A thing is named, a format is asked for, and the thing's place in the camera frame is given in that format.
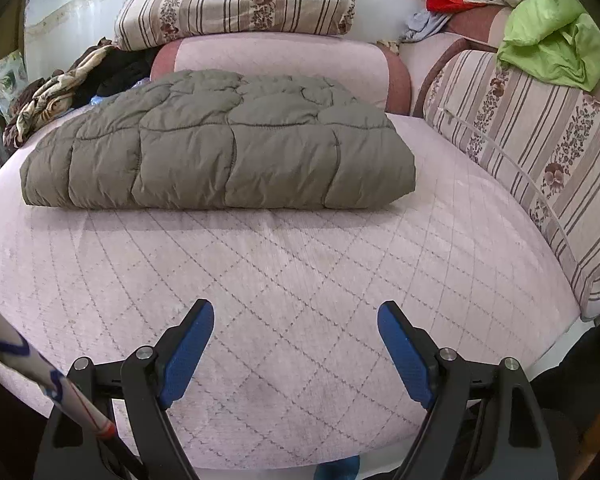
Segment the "olive green puffer jacket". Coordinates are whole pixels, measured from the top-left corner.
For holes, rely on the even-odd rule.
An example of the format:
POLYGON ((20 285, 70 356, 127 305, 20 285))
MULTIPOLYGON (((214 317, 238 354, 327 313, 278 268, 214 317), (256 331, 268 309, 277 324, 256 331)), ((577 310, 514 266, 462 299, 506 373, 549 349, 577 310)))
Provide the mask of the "olive green puffer jacket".
POLYGON ((377 209, 416 185, 386 113, 338 82, 184 70, 38 141, 23 200, 71 209, 377 209))

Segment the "black clothes pile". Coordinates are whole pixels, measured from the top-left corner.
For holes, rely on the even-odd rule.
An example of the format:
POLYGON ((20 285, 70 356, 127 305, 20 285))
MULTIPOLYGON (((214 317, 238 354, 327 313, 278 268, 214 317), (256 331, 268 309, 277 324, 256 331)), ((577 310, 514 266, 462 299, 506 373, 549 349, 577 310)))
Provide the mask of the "black clothes pile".
POLYGON ((150 75, 159 50, 159 47, 140 51, 110 50, 76 88, 71 106, 79 108, 91 102, 94 96, 106 98, 131 89, 137 81, 150 75))

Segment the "pink quilted round bed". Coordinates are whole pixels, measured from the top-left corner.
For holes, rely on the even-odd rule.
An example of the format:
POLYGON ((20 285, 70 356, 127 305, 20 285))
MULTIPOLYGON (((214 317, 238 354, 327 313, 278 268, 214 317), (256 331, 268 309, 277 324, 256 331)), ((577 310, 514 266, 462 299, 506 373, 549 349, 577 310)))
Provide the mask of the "pink quilted round bed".
POLYGON ((198 299, 212 338, 170 409, 200 468, 311 465, 411 440, 424 412, 378 334, 396 302, 471 361, 530 365, 580 308, 521 206, 426 122, 413 193, 375 211, 30 207, 0 171, 0 311, 60 368, 151 344, 198 299))

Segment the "striped floral pillow right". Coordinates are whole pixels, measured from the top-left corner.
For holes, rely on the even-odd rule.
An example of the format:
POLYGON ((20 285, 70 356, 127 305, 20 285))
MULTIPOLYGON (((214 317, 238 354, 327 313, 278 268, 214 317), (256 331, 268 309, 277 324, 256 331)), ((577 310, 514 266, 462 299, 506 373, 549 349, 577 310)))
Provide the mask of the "striped floral pillow right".
POLYGON ((513 196, 583 317, 600 316, 600 99, 466 50, 431 81, 422 114, 513 196))

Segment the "striped floral pillow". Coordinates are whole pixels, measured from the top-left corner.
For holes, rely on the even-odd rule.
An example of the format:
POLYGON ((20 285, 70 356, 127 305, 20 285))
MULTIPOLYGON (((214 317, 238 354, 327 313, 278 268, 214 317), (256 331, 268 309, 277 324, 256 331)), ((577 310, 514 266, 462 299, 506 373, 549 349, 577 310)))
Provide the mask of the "striped floral pillow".
POLYGON ((234 32, 345 35, 356 0, 126 0, 114 24, 123 51, 234 32))
POLYGON ((600 99, 466 50, 431 81, 422 114, 513 196, 583 317, 600 316, 600 99))

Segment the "blue plastic bag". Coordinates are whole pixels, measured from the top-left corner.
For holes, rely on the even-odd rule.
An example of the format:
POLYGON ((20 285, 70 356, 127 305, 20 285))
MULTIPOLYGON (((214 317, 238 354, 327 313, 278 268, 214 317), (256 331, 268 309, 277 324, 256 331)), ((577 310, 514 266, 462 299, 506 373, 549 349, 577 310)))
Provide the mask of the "blue plastic bag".
MULTIPOLYGON (((137 81, 135 84, 132 84, 132 86, 129 87, 129 90, 141 87, 144 84, 148 84, 149 81, 150 81, 150 79, 148 77, 143 78, 143 79, 137 81)), ((111 96, 93 96, 91 98, 90 104, 91 104, 91 106, 95 106, 95 105, 97 105, 101 102, 104 102, 105 100, 108 100, 110 98, 113 98, 114 96, 117 96, 118 94, 123 93, 123 92, 125 92, 125 90, 121 90, 119 92, 114 92, 111 96)))

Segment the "pink bolster cushion centre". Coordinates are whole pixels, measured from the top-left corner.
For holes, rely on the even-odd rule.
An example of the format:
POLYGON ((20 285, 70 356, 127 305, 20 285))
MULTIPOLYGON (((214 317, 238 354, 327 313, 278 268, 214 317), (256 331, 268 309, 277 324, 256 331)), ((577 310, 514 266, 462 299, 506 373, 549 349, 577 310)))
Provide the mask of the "pink bolster cushion centre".
POLYGON ((412 86, 406 66, 388 48, 361 41, 291 32, 189 37, 160 48, 150 78, 179 70, 326 77, 388 113, 411 113, 412 86))

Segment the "pink bolster cushion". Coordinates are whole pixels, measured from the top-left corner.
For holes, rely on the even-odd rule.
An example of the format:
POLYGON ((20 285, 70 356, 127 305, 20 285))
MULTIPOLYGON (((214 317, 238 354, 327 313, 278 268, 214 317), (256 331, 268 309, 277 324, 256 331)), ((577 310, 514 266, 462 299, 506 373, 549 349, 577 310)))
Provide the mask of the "pink bolster cushion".
POLYGON ((179 70, 326 77, 388 113, 411 113, 412 86, 406 66, 388 48, 361 41, 291 32, 189 37, 160 48, 150 78, 179 70))
POLYGON ((422 117, 426 93, 451 58, 465 50, 492 53, 498 50, 512 11, 508 6, 482 6, 463 11, 455 14, 441 32, 422 41, 400 45, 400 60, 411 77, 411 116, 422 117))

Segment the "beige brown patterned blanket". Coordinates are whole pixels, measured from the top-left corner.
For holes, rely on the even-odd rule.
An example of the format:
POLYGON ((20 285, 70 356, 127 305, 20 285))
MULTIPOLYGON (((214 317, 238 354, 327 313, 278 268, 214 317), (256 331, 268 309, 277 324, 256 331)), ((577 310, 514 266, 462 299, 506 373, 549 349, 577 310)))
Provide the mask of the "beige brown patterned blanket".
POLYGON ((29 136, 49 124, 72 104, 76 89, 89 73, 114 50, 111 40, 102 38, 89 47, 71 67, 48 79, 38 79, 23 90, 14 104, 14 117, 3 131, 3 144, 9 150, 21 148, 29 136))

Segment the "floral gift bag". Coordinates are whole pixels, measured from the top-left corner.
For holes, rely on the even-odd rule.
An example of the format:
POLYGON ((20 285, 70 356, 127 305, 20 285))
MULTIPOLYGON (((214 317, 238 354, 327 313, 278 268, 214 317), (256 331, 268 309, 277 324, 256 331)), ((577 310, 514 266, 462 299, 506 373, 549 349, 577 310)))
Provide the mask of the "floral gift bag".
POLYGON ((19 50, 0 60, 0 114, 5 122, 14 117, 12 104, 29 84, 26 66, 19 50))

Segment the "grey blue cloth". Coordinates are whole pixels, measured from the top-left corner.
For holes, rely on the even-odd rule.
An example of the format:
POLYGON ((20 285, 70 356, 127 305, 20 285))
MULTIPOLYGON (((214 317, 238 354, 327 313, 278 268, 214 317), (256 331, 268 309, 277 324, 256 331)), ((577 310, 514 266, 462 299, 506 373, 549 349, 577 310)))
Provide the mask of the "grey blue cloth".
POLYGON ((426 9, 412 13, 405 20, 400 41, 407 44, 422 41, 440 32, 452 17, 451 13, 432 12, 426 9))

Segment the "pink bolster cushion right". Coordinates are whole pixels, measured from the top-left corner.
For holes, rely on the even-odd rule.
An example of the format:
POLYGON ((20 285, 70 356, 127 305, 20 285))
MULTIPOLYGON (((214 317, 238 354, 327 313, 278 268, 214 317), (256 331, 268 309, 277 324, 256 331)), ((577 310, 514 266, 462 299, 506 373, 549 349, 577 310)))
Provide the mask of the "pink bolster cushion right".
POLYGON ((465 50, 492 53, 498 50, 512 11, 508 6, 482 6, 463 11, 455 14, 441 32, 422 41, 400 45, 400 60, 411 77, 411 116, 422 117, 426 93, 451 58, 465 50))

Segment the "lime green garment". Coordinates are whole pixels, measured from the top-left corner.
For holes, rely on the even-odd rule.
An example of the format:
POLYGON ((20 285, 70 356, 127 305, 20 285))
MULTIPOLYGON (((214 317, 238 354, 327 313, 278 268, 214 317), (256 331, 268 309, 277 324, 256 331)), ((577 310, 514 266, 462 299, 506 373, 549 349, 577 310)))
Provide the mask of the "lime green garment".
POLYGON ((600 82, 600 29, 579 0, 524 0, 507 19, 498 62, 590 92, 600 82))

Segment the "striped floral pillow left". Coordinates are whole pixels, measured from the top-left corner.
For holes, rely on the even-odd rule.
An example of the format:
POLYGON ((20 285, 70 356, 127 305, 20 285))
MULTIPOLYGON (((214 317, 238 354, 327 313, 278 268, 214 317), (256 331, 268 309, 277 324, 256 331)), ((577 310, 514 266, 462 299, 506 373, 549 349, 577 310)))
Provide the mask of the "striped floral pillow left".
POLYGON ((126 0, 114 24, 123 51, 234 32, 345 35, 356 0, 126 0))

